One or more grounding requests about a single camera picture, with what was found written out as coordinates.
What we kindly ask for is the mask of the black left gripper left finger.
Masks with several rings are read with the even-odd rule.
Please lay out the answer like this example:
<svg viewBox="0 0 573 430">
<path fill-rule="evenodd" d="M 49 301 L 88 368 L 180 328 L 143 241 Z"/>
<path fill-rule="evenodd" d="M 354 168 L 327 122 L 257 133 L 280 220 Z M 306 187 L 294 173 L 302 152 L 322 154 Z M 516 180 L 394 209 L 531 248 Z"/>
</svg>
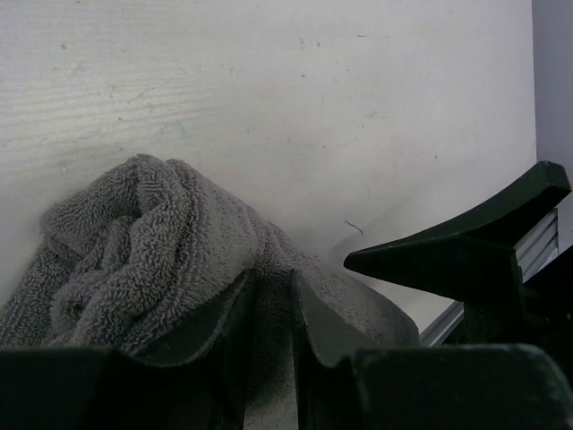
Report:
<svg viewBox="0 0 573 430">
<path fill-rule="evenodd" d="M 257 281 L 246 271 L 140 355 L 4 348 L 3 429 L 241 429 Z"/>
</svg>

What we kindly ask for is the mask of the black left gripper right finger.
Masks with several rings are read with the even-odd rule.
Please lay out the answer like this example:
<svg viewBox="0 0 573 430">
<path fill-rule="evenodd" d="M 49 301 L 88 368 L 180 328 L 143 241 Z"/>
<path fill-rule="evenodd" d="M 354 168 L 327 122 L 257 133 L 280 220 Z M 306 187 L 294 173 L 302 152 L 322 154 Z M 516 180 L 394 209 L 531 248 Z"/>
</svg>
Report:
<svg viewBox="0 0 573 430">
<path fill-rule="evenodd" d="M 379 348 L 291 275 L 302 429 L 569 429 L 572 391 L 529 345 Z"/>
</svg>

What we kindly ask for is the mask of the grey towel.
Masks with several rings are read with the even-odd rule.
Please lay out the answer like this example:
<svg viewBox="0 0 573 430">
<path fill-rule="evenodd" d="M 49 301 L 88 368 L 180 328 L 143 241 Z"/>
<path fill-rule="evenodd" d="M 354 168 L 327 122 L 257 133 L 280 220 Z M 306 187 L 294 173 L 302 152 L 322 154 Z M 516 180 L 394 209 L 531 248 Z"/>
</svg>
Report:
<svg viewBox="0 0 573 430">
<path fill-rule="evenodd" d="M 415 322 L 385 296 L 296 247 L 181 160 L 128 159 L 46 211 L 43 243 L 1 311 L 3 347 L 107 345 L 140 354 L 243 272 L 260 289 L 245 425 L 295 427 L 290 275 L 383 347 Z"/>
</svg>

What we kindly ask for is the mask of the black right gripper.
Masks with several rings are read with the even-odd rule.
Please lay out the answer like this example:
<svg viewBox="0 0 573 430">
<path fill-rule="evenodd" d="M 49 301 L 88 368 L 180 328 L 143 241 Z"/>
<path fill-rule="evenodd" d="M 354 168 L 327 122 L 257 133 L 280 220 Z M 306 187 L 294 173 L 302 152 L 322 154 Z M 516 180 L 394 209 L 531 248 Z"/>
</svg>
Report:
<svg viewBox="0 0 573 430">
<path fill-rule="evenodd" d="M 458 345 L 535 345 L 571 380 L 572 249 L 526 282 L 520 281 L 516 256 L 518 242 L 570 192 L 565 168 L 540 161 L 473 209 L 412 236 L 354 251 L 344 266 L 473 304 L 464 305 Z"/>
</svg>

